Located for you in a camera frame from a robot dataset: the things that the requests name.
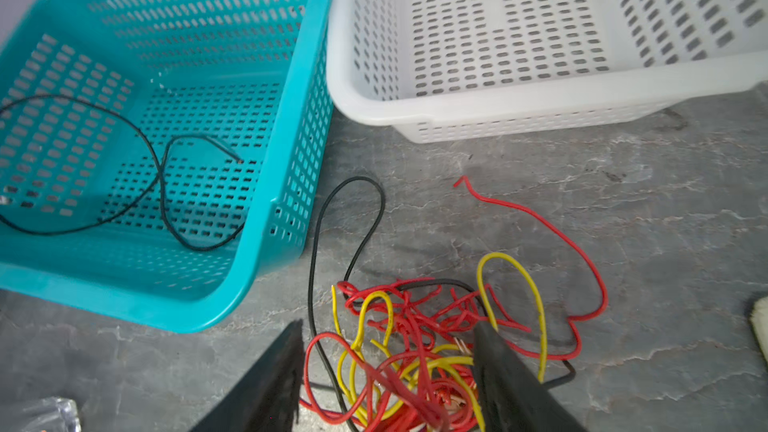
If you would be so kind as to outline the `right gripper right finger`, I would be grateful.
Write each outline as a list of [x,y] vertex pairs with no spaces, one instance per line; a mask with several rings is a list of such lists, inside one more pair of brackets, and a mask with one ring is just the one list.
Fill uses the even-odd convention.
[[584,429],[486,322],[473,329],[473,377],[487,431]]

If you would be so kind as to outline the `teal plastic basket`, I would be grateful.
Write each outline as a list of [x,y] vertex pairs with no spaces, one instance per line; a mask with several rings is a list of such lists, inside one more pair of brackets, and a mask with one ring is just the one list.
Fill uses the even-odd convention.
[[204,330],[303,251],[331,0],[37,0],[1,53],[1,286]]

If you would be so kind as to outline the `white plastic basket right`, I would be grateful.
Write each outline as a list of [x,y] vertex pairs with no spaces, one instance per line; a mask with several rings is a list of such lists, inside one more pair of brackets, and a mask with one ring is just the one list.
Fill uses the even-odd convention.
[[767,78],[767,0],[332,0],[338,110],[415,143],[633,121]]

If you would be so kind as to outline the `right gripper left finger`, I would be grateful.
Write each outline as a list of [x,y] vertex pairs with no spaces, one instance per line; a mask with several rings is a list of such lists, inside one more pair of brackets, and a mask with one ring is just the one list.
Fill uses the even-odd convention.
[[291,322],[195,431],[290,431],[298,420],[305,358],[302,322]]

